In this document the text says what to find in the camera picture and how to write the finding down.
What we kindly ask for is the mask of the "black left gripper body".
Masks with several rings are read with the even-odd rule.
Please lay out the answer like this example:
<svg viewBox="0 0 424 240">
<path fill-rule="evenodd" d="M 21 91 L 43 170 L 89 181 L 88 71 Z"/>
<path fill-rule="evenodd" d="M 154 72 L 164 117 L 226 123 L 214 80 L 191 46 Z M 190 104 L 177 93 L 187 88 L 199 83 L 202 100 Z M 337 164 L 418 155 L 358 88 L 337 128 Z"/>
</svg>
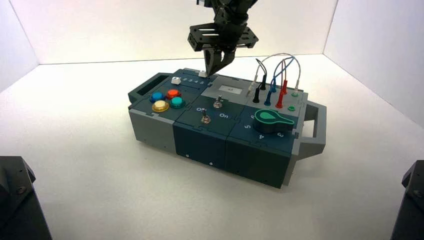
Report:
<svg viewBox="0 0 424 240">
<path fill-rule="evenodd" d="M 253 48 L 259 38 L 246 23 L 211 22 L 190 26 L 187 41 L 195 52 L 233 52 L 237 48 Z"/>
</svg>

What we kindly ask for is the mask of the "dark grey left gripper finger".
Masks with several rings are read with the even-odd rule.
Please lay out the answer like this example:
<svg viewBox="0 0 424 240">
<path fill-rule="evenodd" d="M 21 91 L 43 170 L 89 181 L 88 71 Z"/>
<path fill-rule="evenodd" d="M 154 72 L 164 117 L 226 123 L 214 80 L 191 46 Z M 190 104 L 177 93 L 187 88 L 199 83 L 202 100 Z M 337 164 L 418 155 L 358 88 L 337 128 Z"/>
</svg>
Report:
<svg viewBox="0 0 424 240">
<path fill-rule="evenodd" d="M 231 64 L 235 58 L 235 53 L 236 50 L 219 50 L 217 53 L 217 60 L 215 61 L 215 73 Z"/>
<path fill-rule="evenodd" d="M 222 51 L 219 49 L 205 49 L 203 51 L 205 61 L 205 72 L 209 77 L 220 70 Z"/>
</svg>

